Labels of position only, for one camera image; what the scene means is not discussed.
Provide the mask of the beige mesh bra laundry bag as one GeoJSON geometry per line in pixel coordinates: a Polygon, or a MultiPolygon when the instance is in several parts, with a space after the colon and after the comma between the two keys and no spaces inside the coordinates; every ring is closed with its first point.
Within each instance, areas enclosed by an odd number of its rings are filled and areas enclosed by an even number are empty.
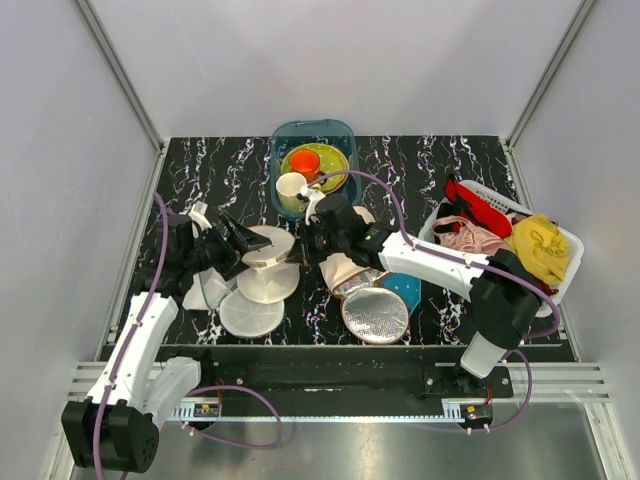
{"type": "Polygon", "coordinates": [[[295,292],[300,280],[299,266],[287,262],[295,238],[275,226],[256,225],[250,230],[267,237],[271,244],[242,257],[248,269],[237,277],[237,287],[247,299],[259,304],[284,301],[295,292]]]}

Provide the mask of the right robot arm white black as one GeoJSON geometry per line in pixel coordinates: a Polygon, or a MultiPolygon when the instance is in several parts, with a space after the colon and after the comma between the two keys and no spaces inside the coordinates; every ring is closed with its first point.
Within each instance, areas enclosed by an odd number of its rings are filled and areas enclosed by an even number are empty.
{"type": "Polygon", "coordinates": [[[524,340],[542,295],[516,255],[464,253],[421,241],[397,227],[366,222],[337,194],[303,188],[304,209],[289,261],[318,265],[336,254],[362,268],[406,274],[439,285],[469,302],[475,333],[454,371],[454,384],[476,396],[494,366],[524,340]]]}

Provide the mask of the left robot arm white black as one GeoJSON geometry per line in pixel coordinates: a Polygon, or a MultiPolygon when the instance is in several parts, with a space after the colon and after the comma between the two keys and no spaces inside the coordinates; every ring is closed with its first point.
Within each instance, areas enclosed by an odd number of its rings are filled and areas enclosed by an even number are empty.
{"type": "Polygon", "coordinates": [[[61,416],[77,466],[97,474],[146,472],[182,399],[214,388],[214,369],[190,357],[170,359],[154,380],[149,375],[195,276],[213,270],[230,280],[246,270],[245,254],[271,243],[227,213],[219,218],[225,234],[214,228],[195,234],[189,216],[161,213],[159,256],[136,285],[116,346],[85,399],[68,402],[61,416]]]}

